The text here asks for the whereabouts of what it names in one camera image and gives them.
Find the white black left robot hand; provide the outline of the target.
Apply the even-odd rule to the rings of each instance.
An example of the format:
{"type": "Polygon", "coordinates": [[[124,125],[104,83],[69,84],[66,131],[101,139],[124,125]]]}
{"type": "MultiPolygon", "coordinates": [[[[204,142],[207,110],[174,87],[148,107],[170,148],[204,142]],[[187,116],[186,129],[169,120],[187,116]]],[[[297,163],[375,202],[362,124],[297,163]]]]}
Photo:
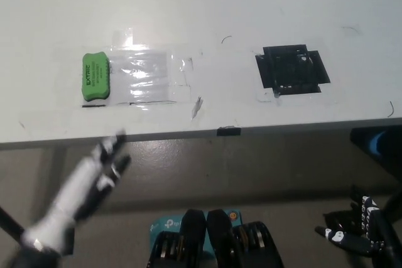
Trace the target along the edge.
{"type": "Polygon", "coordinates": [[[45,215],[24,231],[23,245],[65,254],[74,228],[97,211],[128,168],[130,156],[117,157],[125,142],[126,133],[120,131],[103,139],[79,161],[45,215]]]}

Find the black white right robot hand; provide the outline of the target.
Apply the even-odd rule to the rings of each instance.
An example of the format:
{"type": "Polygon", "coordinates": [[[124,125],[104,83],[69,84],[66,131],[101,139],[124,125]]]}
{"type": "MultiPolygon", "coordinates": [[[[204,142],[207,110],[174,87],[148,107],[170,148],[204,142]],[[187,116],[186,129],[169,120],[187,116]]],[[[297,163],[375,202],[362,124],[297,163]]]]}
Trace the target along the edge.
{"type": "Polygon", "coordinates": [[[374,228],[374,216],[381,211],[373,198],[355,185],[350,198],[350,210],[324,213],[325,226],[315,227],[315,232],[340,249],[372,257],[384,247],[374,228]]]}

